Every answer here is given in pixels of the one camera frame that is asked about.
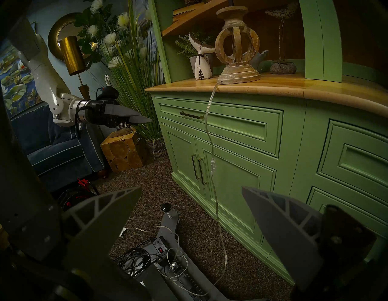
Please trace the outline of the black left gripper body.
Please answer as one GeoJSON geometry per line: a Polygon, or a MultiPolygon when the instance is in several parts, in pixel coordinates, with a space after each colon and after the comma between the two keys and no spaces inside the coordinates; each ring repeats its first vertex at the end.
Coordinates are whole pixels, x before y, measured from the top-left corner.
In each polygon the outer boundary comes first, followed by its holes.
{"type": "Polygon", "coordinates": [[[120,123],[128,123],[128,117],[105,114],[106,103],[121,106],[115,99],[90,100],[86,104],[90,108],[81,110],[81,122],[104,125],[108,128],[116,128],[120,123]]]}

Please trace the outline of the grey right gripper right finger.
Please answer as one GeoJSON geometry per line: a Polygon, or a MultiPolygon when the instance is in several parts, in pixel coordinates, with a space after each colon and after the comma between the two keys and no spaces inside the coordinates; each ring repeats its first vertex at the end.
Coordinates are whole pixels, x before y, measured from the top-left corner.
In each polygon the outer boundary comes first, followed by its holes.
{"type": "Polygon", "coordinates": [[[330,292],[364,261],[376,236],[335,205],[324,213],[289,196],[242,187],[264,237],[295,282],[296,292],[330,292]]]}

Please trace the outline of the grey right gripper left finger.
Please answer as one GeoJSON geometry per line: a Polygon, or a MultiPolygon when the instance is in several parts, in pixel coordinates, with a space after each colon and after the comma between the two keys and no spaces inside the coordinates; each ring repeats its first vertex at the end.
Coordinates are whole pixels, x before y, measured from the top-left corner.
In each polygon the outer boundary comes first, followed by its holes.
{"type": "Polygon", "coordinates": [[[8,278],[92,279],[141,196],[93,196],[66,212],[41,186],[8,190],[8,278]]]}

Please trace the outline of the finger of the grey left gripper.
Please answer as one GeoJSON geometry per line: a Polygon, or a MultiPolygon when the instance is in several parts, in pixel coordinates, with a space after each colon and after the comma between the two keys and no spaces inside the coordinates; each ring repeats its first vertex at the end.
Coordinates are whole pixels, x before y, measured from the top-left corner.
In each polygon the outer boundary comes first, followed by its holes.
{"type": "Polygon", "coordinates": [[[128,118],[141,115],[139,112],[121,105],[105,105],[105,114],[128,118]]]}
{"type": "Polygon", "coordinates": [[[127,123],[131,125],[145,124],[152,122],[152,119],[144,117],[142,115],[133,115],[127,118],[127,123]]]}

